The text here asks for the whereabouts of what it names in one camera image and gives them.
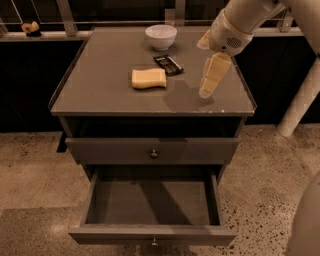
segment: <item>gray tabletop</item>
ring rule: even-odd
[[[199,96],[203,67],[213,52],[196,47],[208,27],[177,27],[174,44],[155,51],[145,27],[95,28],[75,68],[54,102],[59,116],[204,115],[252,116],[255,103],[235,66],[208,99]],[[169,54],[184,73],[167,77],[167,88],[136,90],[132,69],[158,67],[154,56]]]

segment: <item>concrete floor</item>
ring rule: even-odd
[[[245,126],[219,192],[228,247],[87,246],[67,233],[81,217],[89,182],[60,133],[0,134],[0,255],[283,255],[297,203],[320,171],[320,125],[284,138],[272,125]]]

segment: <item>dark wall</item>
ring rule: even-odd
[[[304,37],[254,38],[236,61],[258,105],[247,124],[278,124],[316,56]],[[320,122],[317,97],[302,122]]]
[[[0,43],[0,132],[62,130],[47,106],[82,43]]]

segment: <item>drawer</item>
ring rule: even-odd
[[[203,166],[96,166],[80,244],[228,245],[216,177]]]
[[[81,164],[225,164],[236,138],[72,138],[66,143]]]

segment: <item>sponge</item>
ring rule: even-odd
[[[166,74],[162,68],[132,71],[132,86],[136,89],[166,87]]]
[[[199,95],[208,98],[217,88],[231,66],[231,57],[227,53],[218,52],[205,63],[204,74],[200,83]]]

